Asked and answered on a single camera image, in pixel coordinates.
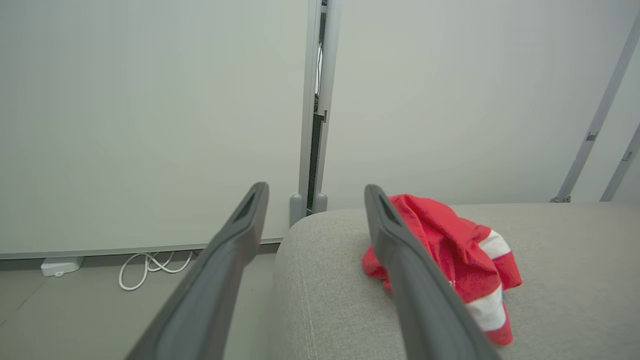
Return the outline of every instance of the white cable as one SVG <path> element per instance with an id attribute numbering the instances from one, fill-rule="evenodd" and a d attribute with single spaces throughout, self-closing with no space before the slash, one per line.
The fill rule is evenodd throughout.
<path id="1" fill-rule="evenodd" d="M 145 280 L 147 280 L 147 274 L 149 271 L 151 272 L 156 272 L 160 269 L 164 270 L 165 272 L 168 272 L 170 274 L 175 274 L 177 272 L 181 272 L 183 271 L 187 265 L 189 265 L 189 262 L 191 261 L 191 257 L 193 256 L 193 251 L 189 251 L 189 257 L 187 258 L 187 261 L 184 262 L 184 265 L 177 269 L 177 270 L 171 270 L 171 269 L 167 269 L 165 266 L 169 263 L 169 261 L 171 261 L 171 259 L 173 258 L 173 255 L 175 254 L 175 251 L 171 251 L 171 254 L 169 255 L 169 258 L 163 263 L 160 264 L 160 262 L 158 262 L 158 260 L 156 260 L 156 255 L 158 255 L 157 252 L 150 254 L 148 252 L 141 252 L 139 254 L 135 254 L 132 255 L 127 261 L 124 262 L 124 264 L 122 265 L 122 268 L 120 268 L 120 276 L 118 276 L 118 283 L 120 284 L 120 287 L 123 290 L 127 290 L 127 291 L 132 291 L 135 290 L 137 288 L 139 288 L 140 286 L 142 286 L 142 284 L 144 284 Z M 122 282 L 122 274 L 124 274 L 124 268 L 127 267 L 127 265 L 129 264 L 129 262 L 133 259 L 135 259 L 138 256 L 144 256 L 145 257 L 145 273 L 142 275 L 142 280 L 140 280 L 140 282 L 138 283 L 138 285 L 133 286 L 133 287 L 128 287 L 125 286 L 125 284 Z M 150 261 L 153 261 L 158 267 L 157 268 L 151 268 L 150 265 Z"/>

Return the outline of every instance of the white wall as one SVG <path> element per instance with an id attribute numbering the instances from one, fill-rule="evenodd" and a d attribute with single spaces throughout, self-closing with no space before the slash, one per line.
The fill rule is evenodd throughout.
<path id="1" fill-rule="evenodd" d="M 613 173 L 625 155 L 627 146 L 640 124 L 640 50 L 636 48 L 620 89 L 611 104 L 584 169 L 573 188 L 572 202 L 594 202 L 607 188 Z M 625 182 L 633 178 L 633 165 L 627 171 Z"/>
<path id="2" fill-rule="evenodd" d="M 298 189 L 307 4 L 3 1 L 0 254 L 206 243 Z"/>
<path id="3" fill-rule="evenodd" d="M 640 3 L 344 1 L 322 192 L 556 195 Z"/>

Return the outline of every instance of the white stripe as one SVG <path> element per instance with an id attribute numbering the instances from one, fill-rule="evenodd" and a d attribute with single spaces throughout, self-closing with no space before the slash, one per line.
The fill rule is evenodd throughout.
<path id="1" fill-rule="evenodd" d="M 509 254 L 511 249 L 504 238 L 495 231 L 491 230 L 489 236 L 478 244 L 491 260 L 499 258 L 502 255 Z"/>
<path id="2" fill-rule="evenodd" d="M 467 309 L 482 331 L 500 329 L 507 321 L 502 306 L 502 284 L 489 295 L 468 303 Z"/>

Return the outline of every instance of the gray floor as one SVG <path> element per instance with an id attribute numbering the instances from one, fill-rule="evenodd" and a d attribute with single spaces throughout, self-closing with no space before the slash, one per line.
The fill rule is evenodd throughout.
<path id="1" fill-rule="evenodd" d="M 58 278 L 42 275 L 41 259 L 0 261 L 0 359 L 123 359 L 186 274 L 149 273 L 140 289 L 124 291 L 118 273 L 127 257 L 85 258 L 80 270 Z M 225 359 L 269 358 L 274 258 L 258 255 L 244 270 Z M 169 267 L 185 259 L 180 252 Z M 126 285 L 142 275 L 137 260 Z"/>

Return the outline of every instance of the sofa cushion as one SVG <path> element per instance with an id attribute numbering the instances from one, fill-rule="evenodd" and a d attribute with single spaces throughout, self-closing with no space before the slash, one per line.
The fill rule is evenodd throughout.
<path id="1" fill-rule="evenodd" d="M 453 206 L 498 231 L 524 280 L 505 291 L 514 341 L 504 359 L 640 356 L 640 206 Z M 364 275 L 363 209 L 304 218 L 276 255 L 273 359 L 404 359 L 391 295 Z"/>

